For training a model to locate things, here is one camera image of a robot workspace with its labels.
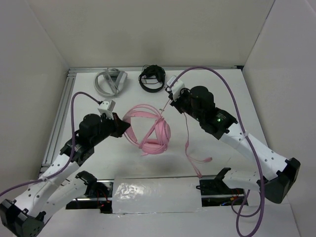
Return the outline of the pink headphones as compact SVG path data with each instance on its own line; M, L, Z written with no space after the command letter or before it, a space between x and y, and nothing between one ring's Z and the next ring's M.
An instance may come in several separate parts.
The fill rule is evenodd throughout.
M131 123L132 118L154 119L155 122L141 141L137 140L132 127L129 127L124 136L130 144L141 149L143 155L159 155L168 149L171 138L171 129L162 112L149 104L139 104L126 112L123 121Z

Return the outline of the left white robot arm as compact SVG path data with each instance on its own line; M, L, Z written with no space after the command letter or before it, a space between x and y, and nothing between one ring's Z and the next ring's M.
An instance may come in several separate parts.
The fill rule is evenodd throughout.
M51 217L73 199L93 197L100 185L87 171L78 172L94 154L94 148L109 136L119 138L130 128L116 113L88 114L79 124L74 138L61 149L54 163L39 178L39 182L14 200L0 204L2 224L17 237L36 237Z

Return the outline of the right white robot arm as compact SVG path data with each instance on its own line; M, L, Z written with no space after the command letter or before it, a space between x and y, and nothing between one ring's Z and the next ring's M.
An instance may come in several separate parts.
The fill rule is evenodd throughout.
M301 164L296 158L285 158L241 128L230 113L216 107L214 96L204 86L166 89L171 106L199 122L206 133L234 148L258 165L258 174L223 168L216 176L216 190L222 194L234 188L263 192L276 204L282 203L295 183Z

